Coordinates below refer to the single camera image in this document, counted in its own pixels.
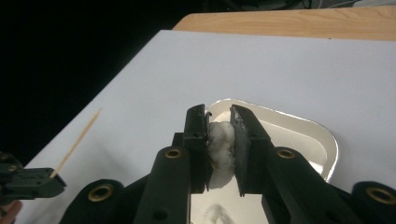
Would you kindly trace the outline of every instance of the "wooden table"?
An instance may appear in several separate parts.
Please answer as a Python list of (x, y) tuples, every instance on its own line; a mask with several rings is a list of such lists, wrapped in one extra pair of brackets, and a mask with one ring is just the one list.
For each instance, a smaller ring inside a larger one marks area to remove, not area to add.
[(396, 40), (396, 6), (198, 13), (183, 18), (174, 30)]

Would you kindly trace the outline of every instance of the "metal tray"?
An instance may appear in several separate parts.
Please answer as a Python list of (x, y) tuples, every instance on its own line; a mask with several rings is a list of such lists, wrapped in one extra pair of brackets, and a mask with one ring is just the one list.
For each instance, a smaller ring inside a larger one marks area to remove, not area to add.
[[(338, 160), (338, 145), (332, 133), (324, 126), (290, 114), (247, 102), (225, 99), (215, 102), (207, 110), (210, 122), (230, 120), (231, 105), (241, 105), (253, 111), (276, 147), (290, 147), (309, 161), (312, 167), (329, 181)], [(222, 189), (191, 195), (191, 223), (203, 224), (205, 213), (213, 204), (219, 204), (233, 223), (265, 223), (261, 195), (239, 197), (235, 178)]]

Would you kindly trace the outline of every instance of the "wooden skewer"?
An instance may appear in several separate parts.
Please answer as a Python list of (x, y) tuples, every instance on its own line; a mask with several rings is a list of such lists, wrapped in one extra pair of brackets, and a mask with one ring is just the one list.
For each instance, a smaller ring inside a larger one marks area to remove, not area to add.
[(64, 165), (64, 163), (67, 161), (67, 159), (69, 158), (69, 156), (73, 153), (73, 151), (76, 149), (76, 147), (78, 146), (79, 142), (82, 140), (82, 138), (84, 137), (84, 135), (87, 133), (87, 131), (91, 128), (91, 126), (93, 125), (93, 123), (96, 121), (96, 119), (98, 118), (100, 112), (101, 112), (102, 108), (100, 108), (98, 111), (96, 111), (96, 113), (92, 116), (92, 118), (90, 119), (90, 122), (88, 122), (88, 124), (85, 126), (85, 128), (82, 130), (81, 134), (78, 136), (78, 139), (76, 140), (76, 142), (73, 144), (73, 146), (69, 149), (69, 151), (67, 152), (66, 156), (64, 156), (64, 158), (62, 159), (61, 163), (58, 165), (58, 167), (56, 168), (56, 170), (54, 170), (52, 172), (52, 174), (49, 176), (49, 178), (53, 178), (55, 177), (59, 170), (61, 170), (62, 166)]

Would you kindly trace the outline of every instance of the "brass screw insert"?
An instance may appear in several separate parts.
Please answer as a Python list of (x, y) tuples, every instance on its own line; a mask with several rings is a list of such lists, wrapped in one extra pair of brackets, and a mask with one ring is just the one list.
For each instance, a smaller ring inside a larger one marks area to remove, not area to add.
[(18, 169), (18, 167), (16, 166), (16, 165), (11, 165), (10, 167), (8, 167), (8, 170), (10, 171), (10, 172), (14, 172), (14, 171), (16, 171)]
[(90, 191), (88, 199), (91, 202), (99, 203), (110, 197), (113, 194), (113, 189), (113, 186), (110, 184), (99, 185)]
[(0, 156), (0, 161), (5, 161), (6, 159), (8, 159), (8, 155), (7, 154), (2, 154)]
[(366, 189), (366, 193), (379, 203), (394, 205), (396, 204), (396, 196), (386, 189), (370, 187)]
[(293, 159), (294, 157), (296, 157), (294, 153), (286, 149), (278, 150), (277, 155), (283, 159)]
[(181, 151), (177, 148), (169, 149), (165, 152), (165, 157), (175, 159), (181, 157)]

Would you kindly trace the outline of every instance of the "white table surface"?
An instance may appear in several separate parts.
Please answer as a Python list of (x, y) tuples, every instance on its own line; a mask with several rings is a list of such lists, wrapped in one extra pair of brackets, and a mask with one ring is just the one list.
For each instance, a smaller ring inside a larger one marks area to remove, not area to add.
[(102, 112), (60, 175), (53, 199), (24, 201), (17, 223), (57, 223), (87, 184), (128, 185), (182, 132), (188, 108), (240, 99), (329, 128), (340, 147), (332, 184), (396, 189), (396, 42), (159, 32), (29, 163), (55, 168)]

